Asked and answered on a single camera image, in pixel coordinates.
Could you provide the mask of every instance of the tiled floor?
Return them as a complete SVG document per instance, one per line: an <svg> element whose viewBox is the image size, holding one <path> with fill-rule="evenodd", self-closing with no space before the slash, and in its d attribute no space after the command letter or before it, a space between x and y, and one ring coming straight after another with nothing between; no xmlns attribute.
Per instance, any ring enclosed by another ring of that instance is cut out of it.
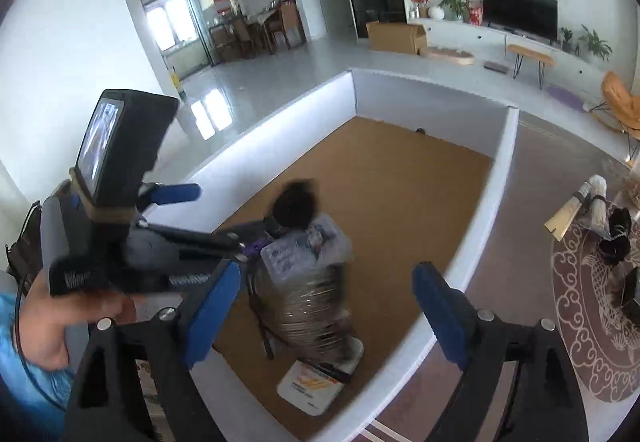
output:
<svg viewBox="0 0 640 442"><path fill-rule="evenodd" d="M233 123L204 141L185 105L181 122L190 135L190 146L158 170L154 179L166 183L183 179L238 134L348 68L428 78L452 88L507 100L521 108L508 189L467 295L474 305L491 308L507 321L533 324L542 317L555 319L551 237L543 224L594 173L607 178L608 195L614 195L624 168L611 157L625 157L626 141L589 115L565 107L546 91L540 91L537 78L521 75L513 80L484 70L481 63L460 67L420 57L370 52L362 44L329 39L275 56L222 64L188 78L184 88L190 102L203 100L213 89L219 89L228 102ZM378 421L409 441L424 440L458 377L457 369L444 360L436 347ZM509 382L507 368L478 440L493 439ZM607 440L637 396L638 393L623 403L606 404L585 392L591 440ZM385 442L394 439L375 426L368 431L371 435L367 436L374 442L376 437Z"/></svg>

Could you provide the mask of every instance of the orange chair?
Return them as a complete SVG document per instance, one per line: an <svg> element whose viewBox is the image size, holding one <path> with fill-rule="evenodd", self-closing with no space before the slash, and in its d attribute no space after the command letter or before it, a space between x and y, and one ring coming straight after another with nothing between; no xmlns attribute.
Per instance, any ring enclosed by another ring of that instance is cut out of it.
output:
<svg viewBox="0 0 640 442"><path fill-rule="evenodd" d="M602 95L605 102L591 109L591 111L609 111L618 122L622 133L626 133L629 143L629 160L638 149L631 148L631 137L640 140L640 96L629 93L620 78L613 72L607 72L602 82Z"/></svg>

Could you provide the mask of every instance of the cardboard box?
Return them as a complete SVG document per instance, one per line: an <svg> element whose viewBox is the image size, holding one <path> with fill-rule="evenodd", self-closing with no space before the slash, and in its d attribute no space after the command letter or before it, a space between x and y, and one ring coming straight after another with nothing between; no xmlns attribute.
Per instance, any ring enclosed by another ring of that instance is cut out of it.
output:
<svg viewBox="0 0 640 442"><path fill-rule="evenodd" d="M422 25L406 23L367 23L369 48L379 52L396 52L416 56L427 45L427 32Z"/></svg>

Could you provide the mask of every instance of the black cable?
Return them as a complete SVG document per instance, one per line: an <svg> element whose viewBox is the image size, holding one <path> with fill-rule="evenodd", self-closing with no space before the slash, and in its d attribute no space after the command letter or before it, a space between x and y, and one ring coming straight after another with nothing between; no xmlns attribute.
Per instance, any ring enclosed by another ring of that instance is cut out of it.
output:
<svg viewBox="0 0 640 442"><path fill-rule="evenodd" d="M14 332L15 332L15 348L18 352L18 357L20 358L20 362L22 363L22 367L24 368L24 372L33 384L33 387L42 395L50 405L55 408L60 409L60 411L65 412L66 408L62 406L57 401L53 400L38 384L35 377L31 373L29 366L27 366L27 361L24 358L24 352L22 351L22 345L20 344L20 297L22 296L22 291L24 289L24 283L27 280L27 276L23 276L20 279L20 285L18 286L18 294L15 296L15 323L14 323Z"/></svg>

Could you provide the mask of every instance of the white round vase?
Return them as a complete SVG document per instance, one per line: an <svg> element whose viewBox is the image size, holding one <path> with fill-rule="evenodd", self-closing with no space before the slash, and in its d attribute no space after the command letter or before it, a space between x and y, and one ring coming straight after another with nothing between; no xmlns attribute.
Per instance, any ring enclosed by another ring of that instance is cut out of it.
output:
<svg viewBox="0 0 640 442"><path fill-rule="evenodd" d="M444 10L439 6L434 6L429 9L429 17L441 21L444 19Z"/></svg>

